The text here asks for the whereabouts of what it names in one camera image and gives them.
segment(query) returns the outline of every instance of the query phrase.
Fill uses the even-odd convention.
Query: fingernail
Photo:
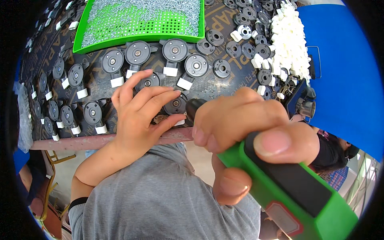
[[[220,187],[224,194],[227,194],[230,196],[240,195],[241,193],[243,193],[245,190],[248,189],[248,186],[227,177],[221,178]]]
[[[211,134],[211,136],[208,138],[207,149],[212,153],[218,153],[219,151],[218,142],[213,134]]]
[[[201,130],[198,129],[195,133],[194,142],[195,145],[204,147],[208,136]]]
[[[291,137],[282,131],[262,132],[253,140],[255,151],[265,157],[284,152],[291,145]]]

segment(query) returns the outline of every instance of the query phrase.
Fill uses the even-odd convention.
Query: right hand
[[[252,180],[241,169],[226,168],[216,154],[253,131],[261,132],[253,147],[263,161],[308,165],[319,153],[319,139],[309,125],[290,122],[280,102],[264,101],[250,88],[243,87],[234,96],[205,103],[196,112],[192,136],[195,145],[213,153],[213,193],[222,205],[237,204],[249,192]]]

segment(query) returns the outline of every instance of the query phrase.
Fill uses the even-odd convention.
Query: plastic bag
[[[28,93],[25,86],[21,85],[19,82],[15,82],[13,85],[13,90],[17,95],[17,103],[19,106],[19,140],[17,142],[17,147],[27,153],[33,144],[32,139],[32,120],[29,118],[29,101]]]

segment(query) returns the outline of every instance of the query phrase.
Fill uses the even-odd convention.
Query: blue panel
[[[346,6],[310,5],[299,7],[298,11],[305,26],[307,46],[318,46],[321,56],[322,77],[311,80],[317,94],[311,124],[381,162],[383,86],[364,33]],[[318,54],[313,52],[317,67]]]

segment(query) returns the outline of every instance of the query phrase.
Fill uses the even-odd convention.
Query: hand
[[[213,153],[213,193],[222,205],[237,204],[249,192],[252,180],[241,169],[226,168],[216,154],[253,131],[261,131],[253,147],[266,162],[308,165],[319,152],[319,139],[309,125],[290,122],[281,103],[264,101],[250,88],[240,88],[234,96],[205,103],[196,112],[192,136],[195,145]]]
[[[133,74],[112,95],[112,103],[118,113],[118,127],[113,140],[116,152],[135,161],[142,157],[177,122],[186,118],[184,114],[173,114],[159,124],[151,125],[152,119],[169,101],[177,98],[180,91],[173,87],[145,87],[133,97],[133,88],[152,70]]]

